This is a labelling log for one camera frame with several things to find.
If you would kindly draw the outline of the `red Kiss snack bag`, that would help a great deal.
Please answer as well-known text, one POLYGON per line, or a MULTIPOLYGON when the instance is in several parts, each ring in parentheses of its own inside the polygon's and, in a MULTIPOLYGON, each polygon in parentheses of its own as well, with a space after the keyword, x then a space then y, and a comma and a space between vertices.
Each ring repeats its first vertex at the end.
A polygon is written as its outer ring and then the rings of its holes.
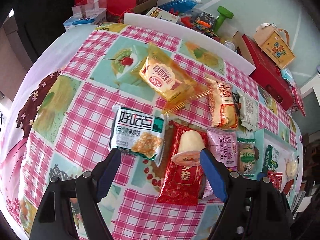
POLYGON ((293 191, 293 179, 288 180, 287 183, 285 184, 284 188, 282 189, 282 179, 283 179, 283 174, 280 172, 273 172, 273 171, 268 171, 267 172, 267 177, 270 179, 272 182, 273 186, 275 189, 277 189, 279 192, 283 192, 285 195, 288 195, 293 191))

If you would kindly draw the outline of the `pink swiss roll packet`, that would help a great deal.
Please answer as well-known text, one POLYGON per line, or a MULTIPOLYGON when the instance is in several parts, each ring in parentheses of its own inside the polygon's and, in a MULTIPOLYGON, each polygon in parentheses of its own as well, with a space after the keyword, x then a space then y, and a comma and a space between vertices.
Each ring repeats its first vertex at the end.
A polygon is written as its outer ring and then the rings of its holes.
POLYGON ((237 170, 238 142, 235 132, 227 132, 218 128, 207 130, 208 149, 216 158, 232 171, 237 170))

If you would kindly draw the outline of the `red gold cake packet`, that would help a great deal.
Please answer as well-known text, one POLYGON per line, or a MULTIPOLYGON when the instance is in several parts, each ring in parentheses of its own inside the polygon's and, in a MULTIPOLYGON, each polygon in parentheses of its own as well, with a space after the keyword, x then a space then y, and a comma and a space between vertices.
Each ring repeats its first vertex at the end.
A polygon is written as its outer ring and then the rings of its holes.
POLYGON ((179 166, 173 163, 172 156, 178 152, 181 135, 186 131, 197 131, 200 133, 205 148, 208 145, 207 134, 204 131, 195 130, 171 121, 173 135, 169 151, 169 160, 158 203, 196 206, 200 194, 203 169, 201 166, 179 166))

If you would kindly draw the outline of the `pink pudding cup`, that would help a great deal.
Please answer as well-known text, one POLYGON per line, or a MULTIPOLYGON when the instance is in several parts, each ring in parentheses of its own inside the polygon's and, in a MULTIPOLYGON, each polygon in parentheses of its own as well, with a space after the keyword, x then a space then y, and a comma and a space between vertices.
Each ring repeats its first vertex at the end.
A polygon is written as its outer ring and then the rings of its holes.
POLYGON ((186 131, 180 137, 178 152, 171 158, 179 166, 199 166, 200 152, 205 144, 199 132, 186 131))

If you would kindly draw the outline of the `white tray with teal rim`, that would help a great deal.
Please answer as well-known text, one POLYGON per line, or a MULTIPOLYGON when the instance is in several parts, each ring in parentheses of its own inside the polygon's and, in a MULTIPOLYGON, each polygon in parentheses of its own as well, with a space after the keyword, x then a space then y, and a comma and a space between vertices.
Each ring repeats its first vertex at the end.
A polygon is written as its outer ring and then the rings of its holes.
POLYGON ((255 147, 259 152, 259 159, 256 161, 256 165, 255 165, 256 175, 254 176, 254 179, 257 179, 258 174, 263 171, 265 151, 268 145, 274 146, 279 151, 279 163, 278 163, 277 172, 280 172, 283 174, 282 186, 281 186, 282 189, 284 188, 285 184, 288 181, 285 173, 285 166, 286 166, 285 159, 291 153, 294 153, 298 157, 299 171, 293 181, 293 191, 288 195, 286 195, 289 205, 293 206, 297 199, 298 193, 300 191, 300 186, 302 182, 302 154, 297 149, 292 147, 288 142, 281 139, 279 136, 275 135, 274 133, 272 133, 271 131, 265 128, 254 132, 254 138, 255 138, 255 147))

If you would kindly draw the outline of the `checkered picture tablecloth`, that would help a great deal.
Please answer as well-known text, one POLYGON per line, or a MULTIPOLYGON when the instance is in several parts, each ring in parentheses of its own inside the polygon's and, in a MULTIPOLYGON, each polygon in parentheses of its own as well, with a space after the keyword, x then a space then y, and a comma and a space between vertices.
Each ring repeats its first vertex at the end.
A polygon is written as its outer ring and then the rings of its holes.
POLYGON ((98 206, 114 239, 206 239, 223 208, 196 158, 206 146, 247 179, 266 171, 292 204, 302 135, 236 62, 154 30, 104 23, 82 45, 45 52, 1 136, 1 210, 29 239, 52 179, 81 180, 113 148, 121 163, 98 206))

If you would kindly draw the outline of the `orange bread snack packet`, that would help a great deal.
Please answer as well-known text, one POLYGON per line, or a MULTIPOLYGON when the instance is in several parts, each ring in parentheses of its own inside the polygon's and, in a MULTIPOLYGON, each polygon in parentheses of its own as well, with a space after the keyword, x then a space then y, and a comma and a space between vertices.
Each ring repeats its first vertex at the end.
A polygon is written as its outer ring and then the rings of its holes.
POLYGON ((210 75, 205 75, 204 79, 209 92, 211 127, 225 130, 238 129, 239 118, 232 95, 233 86, 210 75))

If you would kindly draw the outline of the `black seaweed snack packet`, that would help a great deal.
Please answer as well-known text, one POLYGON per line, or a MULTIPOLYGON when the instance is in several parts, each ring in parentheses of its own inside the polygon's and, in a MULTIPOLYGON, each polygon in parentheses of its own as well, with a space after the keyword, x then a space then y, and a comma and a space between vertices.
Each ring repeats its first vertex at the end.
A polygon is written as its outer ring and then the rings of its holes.
POLYGON ((236 106, 237 111, 240 111, 240 109, 241 109, 241 103, 239 102, 240 95, 238 93, 233 92, 232 97, 233 97, 233 101, 234 101, 234 104, 236 106))

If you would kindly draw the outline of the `white green cracker packet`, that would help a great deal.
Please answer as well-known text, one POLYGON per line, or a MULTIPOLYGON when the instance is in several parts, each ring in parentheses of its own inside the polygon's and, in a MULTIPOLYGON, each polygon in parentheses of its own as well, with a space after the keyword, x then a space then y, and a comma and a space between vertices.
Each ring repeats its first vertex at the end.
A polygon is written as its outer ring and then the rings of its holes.
POLYGON ((161 164, 165 143, 166 120, 120 105, 112 106, 115 113, 109 141, 110 148, 123 154, 140 156, 161 164))

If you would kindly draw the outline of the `large red gift box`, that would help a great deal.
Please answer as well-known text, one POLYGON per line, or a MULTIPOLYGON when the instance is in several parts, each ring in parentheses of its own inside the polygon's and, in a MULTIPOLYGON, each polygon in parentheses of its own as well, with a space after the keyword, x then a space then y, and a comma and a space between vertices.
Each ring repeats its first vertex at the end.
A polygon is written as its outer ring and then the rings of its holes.
POLYGON ((293 96, 289 85, 281 77, 276 64, 248 36, 241 36, 244 45, 240 48, 241 55, 255 66, 250 77, 266 90, 285 111, 293 105, 293 96))

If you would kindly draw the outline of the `light blue tissue pack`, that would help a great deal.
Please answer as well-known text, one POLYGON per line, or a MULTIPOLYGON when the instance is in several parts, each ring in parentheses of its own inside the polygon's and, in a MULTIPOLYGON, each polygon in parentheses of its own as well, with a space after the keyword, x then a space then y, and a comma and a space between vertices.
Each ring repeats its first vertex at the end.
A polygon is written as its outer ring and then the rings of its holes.
POLYGON ((284 68, 281 71, 281 77, 292 87, 295 86, 295 80, 293 78, 292 73, 290 72, 290 70, 288 68, 284 68))

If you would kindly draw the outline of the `yellow transparent snack packet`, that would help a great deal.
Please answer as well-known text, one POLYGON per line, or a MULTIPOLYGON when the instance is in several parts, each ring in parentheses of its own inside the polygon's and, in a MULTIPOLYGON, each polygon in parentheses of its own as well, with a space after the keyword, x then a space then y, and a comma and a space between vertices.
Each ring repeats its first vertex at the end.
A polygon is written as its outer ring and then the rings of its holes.
POLYGON ((207 96, 208 88, 195 81, 163 50, 148 43, 148 55, 140 77, 164 100, 162 113, 174 113, 189 102, 207 96))

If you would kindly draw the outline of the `green dumbbell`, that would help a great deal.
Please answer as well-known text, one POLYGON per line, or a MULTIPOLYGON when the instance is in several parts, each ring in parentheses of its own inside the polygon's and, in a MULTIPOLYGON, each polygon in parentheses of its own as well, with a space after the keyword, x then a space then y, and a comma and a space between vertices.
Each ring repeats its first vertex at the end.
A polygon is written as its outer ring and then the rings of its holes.
POLYGON ((234 17, 234 14, 231 11, 222 6, 217 8, 217 12, 219 13, 219 16, 216 18, 215 27, 213 30, 214 33, 217 33, 225 19, 231 20, 234 17))

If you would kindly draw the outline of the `cardboard box of toys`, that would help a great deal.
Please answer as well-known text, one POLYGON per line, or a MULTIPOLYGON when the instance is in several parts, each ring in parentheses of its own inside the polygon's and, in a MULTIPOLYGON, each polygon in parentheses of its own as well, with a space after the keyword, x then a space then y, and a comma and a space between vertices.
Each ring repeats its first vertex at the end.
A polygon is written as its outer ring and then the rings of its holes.
POLYGON ((227 64, 246 75, 254 72, 255 66, 236 52, 238 45, 232 36, 219 37, 213 32, 212 15, 196 8, 178 16, 173 12, 176 10, 168 12, 160 7, 151 8, 146 15, 126 12, 124 23, 179 38, 181 54, 222 75, 227 64))

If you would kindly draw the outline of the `black cabinet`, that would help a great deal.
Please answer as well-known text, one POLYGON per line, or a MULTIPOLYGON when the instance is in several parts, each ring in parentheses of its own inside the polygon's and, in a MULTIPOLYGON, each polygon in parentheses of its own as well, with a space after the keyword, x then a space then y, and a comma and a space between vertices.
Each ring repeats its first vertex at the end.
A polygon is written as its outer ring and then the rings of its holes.
POLYGON ((72 14, 74 0, 1 0, 1 25, 7 21, 31 62, 65 32, 63 23, 72 14))

